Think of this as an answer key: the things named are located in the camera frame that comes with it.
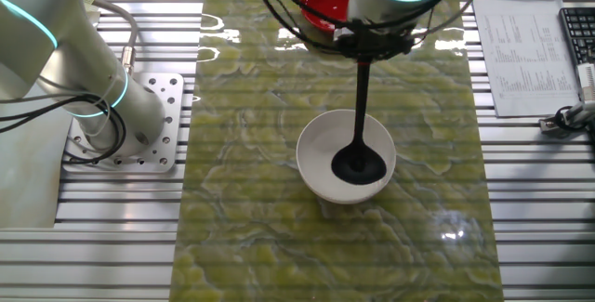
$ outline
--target keyboard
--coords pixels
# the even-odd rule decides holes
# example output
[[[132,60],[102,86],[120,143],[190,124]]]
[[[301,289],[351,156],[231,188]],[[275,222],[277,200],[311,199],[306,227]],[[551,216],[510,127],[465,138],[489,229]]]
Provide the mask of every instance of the keyboard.
[[[575,66],[593,62],[595,8],[563,8],[560,19]]]

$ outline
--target table surface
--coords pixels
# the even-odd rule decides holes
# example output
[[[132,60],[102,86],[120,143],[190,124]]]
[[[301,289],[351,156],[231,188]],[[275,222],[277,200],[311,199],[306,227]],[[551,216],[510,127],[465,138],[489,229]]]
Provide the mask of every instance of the table surface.
[[[0,231],[0,301],[168,298],[203,0],[107,1],[139,21],[136,71],[185,79],[176,168],[155,177],[63,174],[55,229]],[[564,0],[595,7],[589,1]],[[496,119],[471,8],[464,23],[504,296],[595,301],[588,140],[543,137],[536,118]],[[106,13],[99,31],[119,53],[129,27]]]

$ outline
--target marble surface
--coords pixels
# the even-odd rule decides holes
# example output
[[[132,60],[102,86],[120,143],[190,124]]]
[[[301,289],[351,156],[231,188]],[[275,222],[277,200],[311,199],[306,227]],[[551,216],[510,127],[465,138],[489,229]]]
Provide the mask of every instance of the marble surface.
[[[368,112],[397,166],[339,205],[308,190],[295,148],[312,118],[353,108],[353,61],[308,50],[260,0],[204,13],[171,301],[503,300],[461,21],[373,65]]]

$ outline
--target paper document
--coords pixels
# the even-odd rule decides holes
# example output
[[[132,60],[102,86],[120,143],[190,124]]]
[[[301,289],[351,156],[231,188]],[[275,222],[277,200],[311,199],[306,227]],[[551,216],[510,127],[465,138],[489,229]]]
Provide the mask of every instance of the paper document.
[[[562,0],[475,0],[497,116],[541,116],[578,102],[558,13]]]

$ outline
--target black cable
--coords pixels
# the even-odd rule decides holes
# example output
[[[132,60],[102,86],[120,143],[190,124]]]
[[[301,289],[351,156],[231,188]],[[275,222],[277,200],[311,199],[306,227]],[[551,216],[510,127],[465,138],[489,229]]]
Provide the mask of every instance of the black cable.
[[[431,18],[434,16],[434,8],[431,9],[430,11],[430,17],[428,18],[428,30],[430,29],[431,26]],[[419,46],[420,44],[422,44],[425,40],[426,37],[428,37],[426,34],[421,38],[421,41],[417,42],[414,44],[414,46]]]
[[[91,97],[91,98],[87,102],[89,102],[89,103],[97,102],[97,97],[95,97],[95,96],[89,96],[89,97]],[[98,106],[98,107],[107,116],[107,110],[101,108],[101,106]],[[116,154],[120,150],[120,148],[122,148],[122,146],[124,145],[124,142],[126,141],[126,124],[125,124],[124,120],[122,119],[122,116],[120,115],[120,113],[117,112],[115,109],[111,109],[110,114],[115,116],[115,118],[120,123],[120,126],[122,127],[122,136],[120,136],[120,130],[118,128],[118,124],[113,120],[112,117],[110,117],[110,122],[112,123],[113,131],[115,132],[115,142],[113,143],[112,147],[109,150],[105,151],[105,153],[103,153],[101,156],[96,157],[96,158],[91,158],[91,159],[81,158],[81,157],[73,155],[72,153],[65,151],[64,154],[71,157],[73,160],[72,161],[63,161],[62,162],[63,164],[95,164],[95,163],[98,163],[104,159],[110,158],[112,155]]]
[[[562,107],[560,109],[558,109],[558,111],[556,112],[556,115],[554,115],[554,123],[563,130],[566,130],[568,132],[582,132],[583,130],[585,130],[585,127],[587,126],[587,124],[583,124],[579,127],[571,127],[566,125],[566,122],[564,120],[564,115],[562,114],[563,111],[568,111],[572,109],[571,106],[566,106],[566,107]]]
[[[372,23],[372,24],[365,24],[365,23],[361,23],[361,22],[348,22],[348,21],[333,19],[333,18],[328,17],[325,14],[319,12],[318,10],[302,3],[300,0],[291,0],[291,1],[294,4],[298,5],[300,8],[303,8],[304,10],[319,17],[320,19],[323,19],[330,23],[335,24],[335,26],[338,28],[346,27],[352,31],[357,31],[357,30],[361,30],[361,29],[374,30],[374,29],[393,28],[393,27],[401,26],[401,25],[403,25],[411,20],[415,20],[419,16],[423,15],[424,13],[426,13],[427,11],[429,11],[430,9],[432,9],[436,5],[438,5],[442,0],[430,0],[429,2],[423,4],[422,7],[420,7],[419,10],[417,10],[416,12],[411,13],[403,18],[400,18],[399,20],[387,21],[387,22],[383,22],[383,23]]]
[[[102,100],[100,100],[100,98],[92,96],[92,95],[82,95],[82,96],[77,96],[74,98],[68,98],[68,99],[65,99],[60,102],[56,102],[50,106],[44,107],[37,111],[25,112],[23,114],[7,116],[7,117],[0,117],[0,122],[15,121],[15,120],[22,119],[13,125],[9,125],[9,126],[0,128],[0,134],[6,133],[10,130],[18,128],[19,126],[25,125],[25,124],[29,123],[30,121],[36,119],[37,117],[43,116],[43,115],[47,114],[48,112],[52,112],[60,107],[63,107],[67,104],[71,104],[71,103],[75,103],[75,102],[88,102],[91,104],[97,103],[96,107],[99,108],[99,110],[102,111],[106,116],[108,114],[107,113],[108,106],[105,101],[102,101]],[[112,147],[109,150],[107,150],[105,153],[103,153],[101,156],[99,156],[97,158],[92,158],[92,159],[77,157],[77,156],[74,156],[68,152],[65,152],[65,154],[73,157],[74,160],[72,162],[63,162],[64,164],[93,164],[95,162],[99,162],[101,160],[111,157],[112,155],[117,153],[120,150],[120,148],[122,148],[122,145],[124,145],[124,142],[126,140],[126,124],[124,123],[122,116],[116,110],[112,109],[110,111],[110,113],[111,113],[110,122],[112,122],[113,127],[114,127],[114,132],[115,132],[115,141],[114,141]],[[118,124],[114,121],[114,119],[112,118],[112,115],[113,115],[113,117],[115,117],[117,119],[117,121],[120,123],[120,125],[122,127],[122,136],[120,136],[120,130],[118,128]]]
[[[289,17],[289,19],[296,25],[296,27],[302,31],[299,28],[299,24],[296,22],[296,19],[294,19],[293,15],[291,15],[291,13],[289,12],[289,9],[287,9],[287,7],[285,6],[285,4],[283,3],[283,1],[281,0],[276,0],[277,3],[279,3],[279,5],[281,5],[281,7],[283,8],[283,10],[285,11],[285,14],[287,14],[287,16]]]
[[[291,32],[295,37],[299,38],[300,40],[302,40],[305,43],[308,43],[312,46],[318,47],[322,50],[325,51],[331,51],[332,53],[340,53],[348,58],[354,58],[354,59],[358,59],[360,57],[372,57],[375,58],[377,56],[385,56],[385,55],[394,55],[394,54],[398,54],[400,52],[399,49],[397,49],[394,46],[385,46],[385,47],[376,47],[376,48],[369,48],[369,49],[358,49],[358,48],[339,48],[339,47],[335,47],[335,46],[329,46],[326,44],[322,44],[319,42],[316,42],[312,39],[310,39],[305,33],[303,32],[296,32],[282,17],[281,15],[277,12],[277,10],[272,6],[271,2],[269,0],[262,0],[263,3],[265,4],[265,6],[267,7],[267,9],[270,11],[270,13],[277,19],[277,21],[284,27],[286,28],[289,32]],[[413,20],[416,19],[417,17],[423,15],[427,10],[430,10],[432,8],[434,8],[435,5],[437,5],[440,1],[442,0],[432,0],[427,4],[431,4],[431,6],[428,7],[428,9],[426,9],[424,7],[422,7],[421,10],[419,10],[418,12],[411,14],[405,18],[403,18],[402,20],[407,22],[409,20]],[[377,27],[378,25],[366,25],[366,27]]]

